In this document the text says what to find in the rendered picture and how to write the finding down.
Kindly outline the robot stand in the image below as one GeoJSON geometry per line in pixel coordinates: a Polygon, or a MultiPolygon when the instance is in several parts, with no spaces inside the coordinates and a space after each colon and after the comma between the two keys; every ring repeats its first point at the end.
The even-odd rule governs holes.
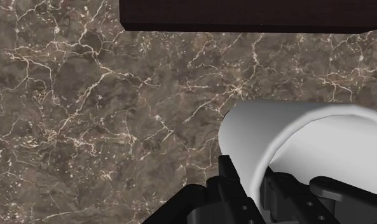
{"type": "Polygon", "coordinates": [[[377,0],[119,0],[127,31],[360,34],[377,0]]]}

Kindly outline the white round cup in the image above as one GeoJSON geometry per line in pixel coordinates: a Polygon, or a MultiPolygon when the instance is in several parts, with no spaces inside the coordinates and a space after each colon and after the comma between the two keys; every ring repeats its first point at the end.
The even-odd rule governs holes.
{"type": "Polygon", "coordinates": [[[256,204],[267,168],[303,184],[325,176],[377,194],[377,110],[335,102],[243,101],[226,113],[218,138],[256,204]]]}

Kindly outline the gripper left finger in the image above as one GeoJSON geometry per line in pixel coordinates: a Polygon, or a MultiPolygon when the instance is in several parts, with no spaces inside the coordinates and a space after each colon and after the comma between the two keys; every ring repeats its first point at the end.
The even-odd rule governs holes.
{"type": "Polygon", "coordinates": [[[205,186],[184,186],[142,224],[266,224],[230,156],[219,156],[218,164],[219,174],[205,186]]]}

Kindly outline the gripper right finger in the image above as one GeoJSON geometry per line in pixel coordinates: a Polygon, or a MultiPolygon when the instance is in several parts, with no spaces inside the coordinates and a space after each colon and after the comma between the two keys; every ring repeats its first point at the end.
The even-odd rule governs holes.
{"type": "Polygon", "coordinates": [[[306,185],[267,168],[260,194],[273,224],[377,224],[377,194],[325,176],[306,185]]]}

